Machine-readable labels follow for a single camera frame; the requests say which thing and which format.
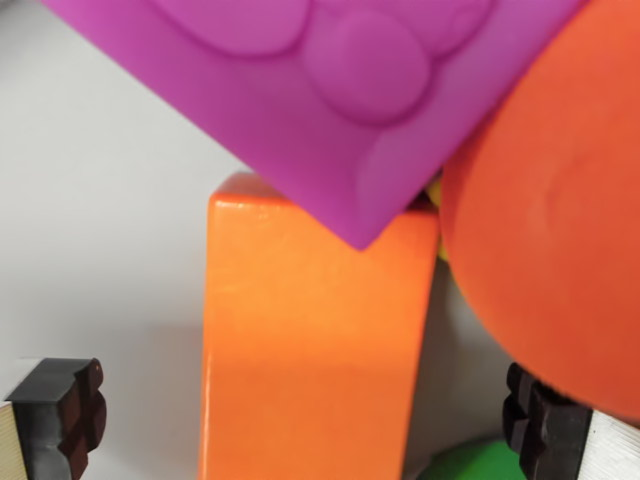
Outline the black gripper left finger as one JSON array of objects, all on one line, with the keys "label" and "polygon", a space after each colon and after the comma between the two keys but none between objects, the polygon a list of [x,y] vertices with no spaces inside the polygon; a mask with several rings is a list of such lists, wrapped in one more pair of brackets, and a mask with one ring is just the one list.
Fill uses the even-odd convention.
[{"label": "black gripper left finger", "polygon": [[25,358],[1,368],[1,477],[71,480],[84,474],[106,426],[96,358]]}]

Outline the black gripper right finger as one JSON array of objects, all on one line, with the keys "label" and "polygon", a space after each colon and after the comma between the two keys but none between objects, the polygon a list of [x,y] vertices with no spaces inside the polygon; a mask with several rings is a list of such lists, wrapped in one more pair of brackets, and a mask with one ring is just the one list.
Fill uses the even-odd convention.
[{"label": "black gripper right finger", "polygon": [[509,366],[502,427],[528,479],[637,479],[639,427],[576,403]]}]

